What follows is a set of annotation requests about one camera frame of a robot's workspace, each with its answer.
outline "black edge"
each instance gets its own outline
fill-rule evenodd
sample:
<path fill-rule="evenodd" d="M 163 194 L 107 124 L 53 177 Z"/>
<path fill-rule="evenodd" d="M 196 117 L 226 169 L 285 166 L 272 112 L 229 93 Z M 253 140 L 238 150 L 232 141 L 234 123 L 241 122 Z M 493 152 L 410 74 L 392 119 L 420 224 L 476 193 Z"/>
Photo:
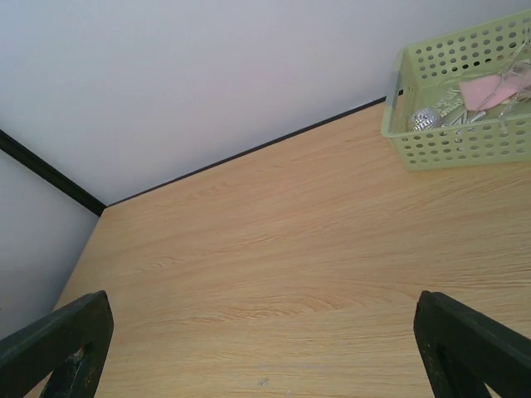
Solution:
<path fill-rule="evenodd" d="M 286 140 L 288 138 L 292 138 L 292 137 L 294 137 L 296 135 L 299 135 L 299 134 L 305 133 L 307 131 L 316 129 L 316 128 L 324 125 L 324 124 L 328 124 L 328 123 L 334 122 L 335 120 L 344 118 L 345 116 L 349 116 L 350 114 L 355 114 L 356 112 L 359 112 L 361 110 L 370 108 L 371 106 L 381 104 L 382 102 L 385 101 L 385 99 L 386 99 L 386 97 L 378 98 L 378 99 L 375 99 L 374 101 L 371 101 L 371 102 L 368 102 L 366 104 L 360 105 L 357 108 L 354 108 L 354 109 L 351 109 L 351 110 L 347 110 L 346 112 L 343 112 L 341 114 L 336 114 L 335 116 L 332 116 L 329 119 L 323 120 L 323 121 L 318 122 L 316 124 L 312 124 L 311 126 L 308 126 L 308 127 L 304 127 L 303 129 L 294 131 L 293 133 L 289 133 L 289 134 L 283 135 L 282 137 L 275 138 L 275 139 L 273 139 L 273 140 L 271 140 L 271 141 L 269 141 L 267 143 L 263 143 L 262 145 L 258 145 L 257 147 L 254 147 L 254 148 L 251 148 L 251 149 L 247 149 L 246 151 L 240 152 L 240 153 L 238 153 L 238 154 L 236 154 L 234 156 L 230 156 L 229 158 L 220 160 L 219 162 L 215 162 L 213 164 L 209 164 L 208 166 L 201 167 L 201 168 L 199 168 L 198 170 L 196 170 L 194 172 L 189 172 L 188 174 L 185 174 L 185 175 L 183 175 L 181 177 L 177 177 L 177 178 L 174 178 L 173 180 L 170 180 L 170 181 L 167 181 L 167 182 L 163 182 L 162 184 L 159 184 L 159 185 L 157 185 L 155 187 L 146 189 L 145 191 L 141 191 L 139 193 L 135 193 L 134 195 L 131 195 L 130 197 L 126 197 L 125 199 L 122 199 L 121 201 L 117 201 L 117 202 L 115 202 L 115 203 L 113 203 L 113 204 L 111 204 L 109 206 L 118 205 L 120 203 L 123 203 L 124 201 L 128 201 L 129 199 L 133 199 L 135 197 L 139 197 L 140 195 L 143 195 L 144 193 L 148 193 L 148 192 L 154 191 L 155 189 L 159 189 L 159 188 L 165 187 L 168 184 L 174 183 L 174 182 L 179 181 L 179 180 L 183 180 L 184 178 L 193 176 L 194 174 L 198 174 L 199 172 L 204 172 L 204 171 L 208 170 L 209 168 L 213 168 L 215 166 L 219 166 L 219 165 L 221 165 L 223 163 L 230 162 L 231 160 L 238 159 L 238 158 L 241 158 L 242 156 L 248 155 L 249 153 L 253 153 L 255 151 L 258 151 L 259 149 L 263 149 L 265 147 L 269 147 L 270 145 L 273 145 L 274 143 L 279 143 L 279 142 L 284 141 L 284 140 Z"/>
<path fill-rule="evenodd" d="M 106 206 L 101 201 L 93 197 L 67 176 L 58 172 L 55 168 L 2 130 L 0 130 L 0 150 L 11 156 L 23 166 L 29 168 L 37 176 L 48 181 L 55 188 L 65 193 L 97 216 L 101 216 L 101 213 L 105 210 Z"/>

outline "gray wall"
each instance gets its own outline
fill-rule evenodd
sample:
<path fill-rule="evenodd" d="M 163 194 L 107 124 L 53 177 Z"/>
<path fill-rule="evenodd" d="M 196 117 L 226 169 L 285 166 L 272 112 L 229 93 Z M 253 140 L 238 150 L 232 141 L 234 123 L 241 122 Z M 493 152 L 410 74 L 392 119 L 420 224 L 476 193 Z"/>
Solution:
<path fill-rule="evenodd" d="M 53 309 L 97 220 L 0 152 L 0 338 Z"/>
<path fill-rule="evenodd" d="M 529 0 L 2 2 L 0 127 L 110 203 L 383 96 Z"/>

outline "table surface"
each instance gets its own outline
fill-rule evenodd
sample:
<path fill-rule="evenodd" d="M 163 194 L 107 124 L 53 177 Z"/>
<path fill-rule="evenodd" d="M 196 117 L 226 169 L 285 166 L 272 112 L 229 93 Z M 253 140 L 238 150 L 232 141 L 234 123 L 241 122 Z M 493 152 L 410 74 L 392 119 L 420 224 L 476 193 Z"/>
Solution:
<path fill-rule="evenodd" d="M 407 172 L 382 106 L 105 210 L 100 397 L 429 397 L 422 290 L 531 336 L 531 163 Z"/>

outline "wooden table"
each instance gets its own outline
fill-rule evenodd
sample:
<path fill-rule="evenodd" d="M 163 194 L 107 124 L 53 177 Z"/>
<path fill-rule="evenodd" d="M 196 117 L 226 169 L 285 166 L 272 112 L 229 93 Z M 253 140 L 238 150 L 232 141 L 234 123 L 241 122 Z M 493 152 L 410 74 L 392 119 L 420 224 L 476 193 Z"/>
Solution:
<path fill-rule="evenodd" d="M 531 163 L 406 172 L 382 106 L 107 209 L 100 397 L 429 397 L 423 289 L 531 336 Z"/>

